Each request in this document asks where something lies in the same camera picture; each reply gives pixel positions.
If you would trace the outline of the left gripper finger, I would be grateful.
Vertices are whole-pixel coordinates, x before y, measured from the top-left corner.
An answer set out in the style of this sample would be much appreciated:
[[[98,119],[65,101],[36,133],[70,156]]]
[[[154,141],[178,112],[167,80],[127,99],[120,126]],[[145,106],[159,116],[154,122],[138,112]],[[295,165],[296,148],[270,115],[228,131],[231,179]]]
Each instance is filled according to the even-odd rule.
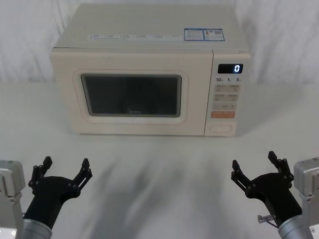
[[[93,174],[90,169],[89,160],[88,158],[84,158],[79,173],[75,176],[71,183],[72,193],[75,197],[78,197],[80,195],[81,190],[92,178],[92,176]]]
[[[50,156],[45,157],[41,165],[35,165],[33,167],[31,180],[28,183],[28,186],[32,189],[32,194],[35,194],[36,187],[39,184],[40,180],[44,177],[47,170],[52,165],[52,159]]]

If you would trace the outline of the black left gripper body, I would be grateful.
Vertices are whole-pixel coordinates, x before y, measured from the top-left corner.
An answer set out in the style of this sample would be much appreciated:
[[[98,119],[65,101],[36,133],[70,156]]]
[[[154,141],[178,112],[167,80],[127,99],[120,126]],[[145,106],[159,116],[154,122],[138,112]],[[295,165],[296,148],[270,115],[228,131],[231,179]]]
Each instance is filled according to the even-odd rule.
[[[80,195],[79,183],[75,180],[58,176],[30,180],[28,186],[34,195],[24,219],[38,221],[53,226],[63,204]]]

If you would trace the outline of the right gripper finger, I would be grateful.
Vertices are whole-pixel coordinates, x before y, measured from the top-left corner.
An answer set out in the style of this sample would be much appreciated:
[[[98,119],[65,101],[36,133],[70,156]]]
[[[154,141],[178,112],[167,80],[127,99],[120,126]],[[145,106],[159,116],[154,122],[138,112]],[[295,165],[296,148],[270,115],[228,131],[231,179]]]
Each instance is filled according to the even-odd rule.
[[[292,181],[294,180],[294,176],[290,171],[287,159],[279,159],[274,151],[269,151],[268,159],[275,166],[278,173],[282,176],[282,178],[287,183],[288,188],[292,187]]]
[[[237,160],[232,161],[231,180],[242,189],[247,197],[254,196],[253,181],[248,179],[242,172]]]

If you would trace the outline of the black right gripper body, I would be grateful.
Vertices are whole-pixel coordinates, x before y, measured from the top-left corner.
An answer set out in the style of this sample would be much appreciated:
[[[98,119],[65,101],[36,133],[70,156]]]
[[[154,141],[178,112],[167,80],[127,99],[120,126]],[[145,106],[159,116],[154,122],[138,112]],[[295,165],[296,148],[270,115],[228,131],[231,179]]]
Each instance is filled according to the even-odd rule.
[[[253,180],[246,178],[245,195],[262,201],[269,214],[275,217],[275,222],[283,223],[302,214],[299,203],[290,192],[293,179],[291,173],[268,173]]]

